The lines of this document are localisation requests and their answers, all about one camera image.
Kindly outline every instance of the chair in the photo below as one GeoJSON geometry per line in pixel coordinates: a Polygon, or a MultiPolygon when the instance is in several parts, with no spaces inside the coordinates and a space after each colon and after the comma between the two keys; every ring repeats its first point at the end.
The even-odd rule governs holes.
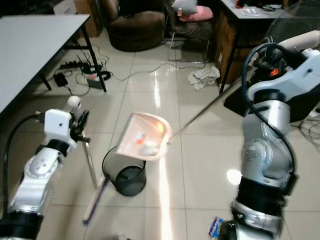
{"type": "Polygon", "coordinates": [[[166,19],[166,27],[168,21],[170,22],[171,29],[172,29],[172,37],[170,47],[168,49],[168,60],[170,62],[177,61],[177,62],[188,62],[188,63],[205,63],[208,57],[209,45],[210,40],[213,35],[213,20],[206,20],[206,21],[195,21],[195,22],[182,22],[179,20],[177,13],[171,7],[173,4],[173,0],[165,0],[165,7],[167,10],[167,19],[166,19]],[[182,35],[187,38],[206,41],[206,49],[205,55],[203,57],[203,61],[190,61],[190,60],[173,60],[170,59],[170,51],[173,46],[173,42],[175,40],[176,34],[182,35]]]}
{"type": "Polygon", "coordinates": [[[164,0],[144,0],[145,11],[131,16],[119,16],[120,0],[100,1],[101,15],[114,48],[127,52],[142,51],[164,39],[164,0]]]}

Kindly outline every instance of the pink cushion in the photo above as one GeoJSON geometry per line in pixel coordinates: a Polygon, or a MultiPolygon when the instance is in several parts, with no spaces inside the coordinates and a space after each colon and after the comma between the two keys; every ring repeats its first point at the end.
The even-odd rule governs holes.
{"type": "Polygon", "coordinates": [[[207,6],[196,6],[197,13],[191,15],[180,16],[179,19],[182,22],[199,22],[212,19],[214,17],[210,7],[207,6]]]}

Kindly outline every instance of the table leg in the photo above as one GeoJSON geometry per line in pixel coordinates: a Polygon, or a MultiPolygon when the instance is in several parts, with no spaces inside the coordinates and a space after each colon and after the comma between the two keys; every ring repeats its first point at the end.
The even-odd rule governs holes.
{"type": "Polygon", "coordinates": [[[83,25],[83,26],[81,27],[81,30],[82,30],[82,33],[83,33],[83,36],[84,36],[86,45],[87,45],[87,47],[88,47],[88,49],[89,49],[89,52],[90,52],[90,54],[91,54],[91,58],[92,58],[92,61],[93,61],[95,70],[96,70],[96,72],[98,73],[98,77],[99,77],[101,86],[102,86],[102,88],[103,88],[103,91],[106,92],[106,91],[107,91],[106,85],[105,85],[104,79],[102,78],[102,75],[101,75],[101,72],[100,72],[100,69],[99,69],[99,65],[98,65],[98,62],[97,62],[97,59],[96,59],[96,55],[95,55],[94,50],[92,49],[91,42],[90,42],[90,39],[89,39],[87,30],[86,30],[86,27],[83,25]]]}
{"type": "Polygon", "coordinates": [[[233,46],[232,46],[232,50],[231,50],[231,53],[230,53],[230,56],[229,56],[228,64],[226,65],[226,70],[225,70],[225,73],[224,73],[224,76],[223,76],[223,80],[222,80],[222,83],[221,83],[221,87],[220,87],[220,91],[219,91],[220,94],[224,91],[224,88],[225,88],[225,85],[226,85],[226,82],[227,82],[227,79],[228,79],[228,75],[229,75],[229,71],[230,71],[230,68],[231,68],[231,64],[232,64],[232,61],[234,59],[234,55],[235,55],[235,52],[236,52],[236,49],[237,49],[238,40],[239,40],[239,37],[241,35],[241,27],[242,26],[240,24],[237,24],[235,26],[235,30],[236,30],[235,38],[234,38],[234,41],[233,41],[233,46]]]}
{"type": "Polygon", "coordinates": [[[49,85],[46,76],[43,73],[40,73],[40,78],[43,81],[43,83],[45,84],[45,86],[49,89],[52,90],[51,86],[49,85]]]}

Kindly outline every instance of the desk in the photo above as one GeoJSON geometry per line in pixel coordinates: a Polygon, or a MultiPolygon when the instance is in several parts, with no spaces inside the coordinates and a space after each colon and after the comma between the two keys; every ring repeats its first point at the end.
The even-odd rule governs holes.
{"type": "Polygon", "coordinates": [[[0,18],[0,113],[36,76],[51,87],[43,75],[46,64],[60,49],[90,51],[103,90],[106,86],[98,68],[84,23],[90,15],[27,15],[0,18]],[[86,46],[65,46],[81,28],[86,46]]]}
{"type": "Polygon", "coordinates": [[[229,21],[234,22],[236,24],[236,34],[233,41],[231,54],[228,58],[226,72],[223,76],[223,80],[220,87],[220,93],[222,93],[228,78],[228,73],[234,58],[235,51],[237,49],[251,49],[256,47],[256,45],[238,45],[243,25],[248,24],[250,21],[268,21],[271,23],[274,19],[278,18],[282,13],[284,13],[284,10],[276,9],[275,11],[264,11],[261,8],[257,8],[259,16],[246,16],[242,13],[241,8],[236,8],[236,0],[220,0],[220,2],[222,10],[226,11],[230,16],[229,21]]]}

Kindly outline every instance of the cardboard box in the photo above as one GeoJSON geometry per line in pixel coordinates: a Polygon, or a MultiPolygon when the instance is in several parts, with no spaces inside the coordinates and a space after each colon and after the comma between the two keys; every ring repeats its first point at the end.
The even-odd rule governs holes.
{"type": "MultiPolygon", "coordinates": [[[[231,55],[232,47],[235,42],[237,29],[230,23],[228,16],[222,11],[218,19],[219,27],[214,38],[214,61],[220,71],[220,82],[226,74],[227,64],[231,55]]],[[[248,24],[243,27],[242,34],[238,40],[238,45],[258,45],[262,42],[269,24],[258,25],[248,24]]],[[[232,83],[241,75],[243,64],[252,49],[236,49],[231,63],[227,84],[232,83]]]]}
{"type": "Polygon", "coordinates": [[[98,6],[95,0],[74,0],[78,14],[90,14],[90,18],[85,23],[85,29],[89,37],[98,37],[103,29],[100,20],[98,6]]]}

